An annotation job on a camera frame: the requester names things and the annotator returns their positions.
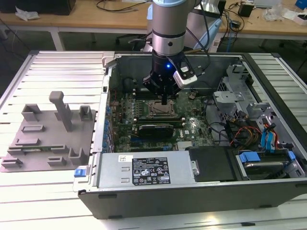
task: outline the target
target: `small device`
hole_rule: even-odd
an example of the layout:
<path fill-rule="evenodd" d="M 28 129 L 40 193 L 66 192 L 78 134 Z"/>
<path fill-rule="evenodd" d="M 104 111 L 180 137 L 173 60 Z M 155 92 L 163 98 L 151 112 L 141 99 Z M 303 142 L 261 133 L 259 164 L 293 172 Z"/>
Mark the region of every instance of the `small device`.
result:
<path fill-rule="evenodd" d="M 189 71 L 187 67 L 181 68 L 181 71 L 183 72 L 183 76 L 181 76 L 178 71 L 175 71 L 173 75 L 173 78 L 175 79 L 175 82 L 180 89 L 184 89 L 187 85 L 197 81 L 196 75 L 192 75 L 189 78 L 186 78 L 187 72 Z"/>
<path fill-rule="evenodd" d="M 294 22 L 296 22 L 299 25 L 307 25 L 307 14 L 299 14 L 293 19 Z"/>
<path fill-rule="evenodd" d="M 241 16 L 241 17 L 249 17 L 253 8 L 255 7 L 254 4 L 251 4 L 251 3 L 242 3 L 240 5 L 240 8 L 238 10 L 238 14 Z"/>
<path fill-rule="evenodd" d="M 230 26 L 231 26 L 231 28 L 239 29 L 240 26 L 241 26 L 241 22 L 236 21 L 236 20 L 232 20 L 232 21 L 230 22 Z"/>
<path fill-rule="evenodd" d="M 307 0 L 297 0 L 295 5 L 303 10 L 307 7 Z"/>

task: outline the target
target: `warning label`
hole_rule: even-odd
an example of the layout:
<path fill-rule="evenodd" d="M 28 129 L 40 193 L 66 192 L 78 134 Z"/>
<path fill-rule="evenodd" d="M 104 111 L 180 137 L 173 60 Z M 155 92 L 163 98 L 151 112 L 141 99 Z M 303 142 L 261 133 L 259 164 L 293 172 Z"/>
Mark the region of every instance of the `warning label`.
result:
<path fill-rule="evenodd" d="M 166 157 L 132 159 L 134 185 L 170 184 Z"/>

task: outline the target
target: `blue clip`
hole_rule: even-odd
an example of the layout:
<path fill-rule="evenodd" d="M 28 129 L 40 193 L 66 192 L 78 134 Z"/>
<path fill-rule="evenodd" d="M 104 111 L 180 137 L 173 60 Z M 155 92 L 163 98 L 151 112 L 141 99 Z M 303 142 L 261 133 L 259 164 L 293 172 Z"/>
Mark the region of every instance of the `blue clip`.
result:
<path fill-rule="evenodd" d="M 288 155 L 289 155 L 291 161 L 295 160 L 295 155 L 294 155 L 294 153 L 292 151 L 288 151 Z"/>
<path fill-rule="evenodd" d="M 239 158 L 242 163 L 251 162 L 251 161 L 260 161 L 260 157 L 257 152 L 242 152 L 239 155 Z"/>
<path fill-rule="evenodd" d="M 86 169 L 75 169 L 74 177 L 86 177 Z"/>

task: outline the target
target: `workbench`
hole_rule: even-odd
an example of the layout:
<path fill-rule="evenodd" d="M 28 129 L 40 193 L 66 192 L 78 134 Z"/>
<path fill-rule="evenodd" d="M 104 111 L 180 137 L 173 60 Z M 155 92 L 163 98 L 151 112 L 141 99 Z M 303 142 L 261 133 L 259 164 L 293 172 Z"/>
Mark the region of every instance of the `workbench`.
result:
<path fill-rule="evenodd" d="M 41 51 L 26 58 L 0 99 L 0 162 L 23 120 L 21 111 L 25 104 L 55 110 L 48 99 L 51 91 L 63 91 L 63 101 L 72 110 L 86 104 L 99 115 L 105 75 L 103 53 Z M 302 100 L 306 97 L 306 85 L 281 58 L 251 55 L 294 115 L 305 119 L 306 105 Z M 261 93 L 256 82 L 253 86 Z M 306 124 L 304 119 L 299 120 L 302 125 Z M 0 172 L 0 229 L 275 230 L 304 229 L 307 224 L 307 195 L 274 208 L 97 220 L 73 191 L 73 175 L 73 170 Z"/>
<path fill-rule="evenodd" d="M 231 3 L 237 0 L 227 0 L 226 9 Z M 116 34 L 146 34 L 147 9 L 149 3 L 137 6 L 137 11 L 128 13 L 111 13 L 96 8 L 95 0 L 77 0 L 74 9 L 68 16 L 40 14 L 40 19 L 29 20 L 28 22 L 19 19 L 15 14 L 0 13 L 0 18 L 13 30 L 27 31 L 48 31 L 50 32 L 56 50 L 65 50 L 60 32 L 84 32 L 84 33 L 116 33 Z M 108 1 L 106 8 L 120 9 L 133 5 L 120 1 Z M 285 7 L 290 10 L 297 9 L 295 0 L 284 0 Z M 300 26 L 293 21 L 266 22 L 262 17 L 263 9 L 255 9 L 249 18 L 244 18 L 245 27 L 237 35 L 242 38 L 281 39 L 281 40 L 306 40 L 306 27 Z M 233 20 L 239 18 L 230 14 Z M 7 29 L 0 24 L 0 30 Z M 216 41 L 223 37 L 226 31 L 225 24 L 222 24 Z"/>

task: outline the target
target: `gray plastic peg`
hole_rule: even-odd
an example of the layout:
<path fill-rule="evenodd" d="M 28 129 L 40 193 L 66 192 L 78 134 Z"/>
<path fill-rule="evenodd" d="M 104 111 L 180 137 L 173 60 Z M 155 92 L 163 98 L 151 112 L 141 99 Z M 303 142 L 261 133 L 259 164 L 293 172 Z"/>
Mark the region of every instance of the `gray plastic peg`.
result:
<path fill-rule="evenodd" d="M 65 104 L 63 102 L 64 94 L 62 91 L 52 91 L 49 100 L 53 103 L 58 111 L 58 114 L 63 122 L 63 125 L 67 132 L 71 132 L 72 123 L 70 119 L 70 112 L 66 109 Z"/>

